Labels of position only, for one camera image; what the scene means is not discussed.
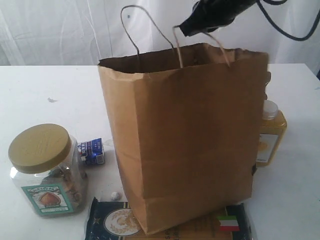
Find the table surface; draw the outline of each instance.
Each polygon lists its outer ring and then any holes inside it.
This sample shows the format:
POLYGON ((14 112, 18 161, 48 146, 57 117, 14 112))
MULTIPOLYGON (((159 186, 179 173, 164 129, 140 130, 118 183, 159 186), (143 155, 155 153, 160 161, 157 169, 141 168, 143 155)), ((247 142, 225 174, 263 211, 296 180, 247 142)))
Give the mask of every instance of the table surface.
MULTIPOLYGON (((259 240, 316 240, 320 236, 320 82, 304 64, 271 64, 268 99, 288 127, 274 162, 254 176, 246 201, 259 240)), ((0 239, 80 240, 93 196, 122 193, 112 135, 96 66, 0 66, 0 239), (86 209, 43 219, 13 185, 8 148, 31 126, 64 126, 78 142, 102 138, 106 164, 87 168, 86 209)))

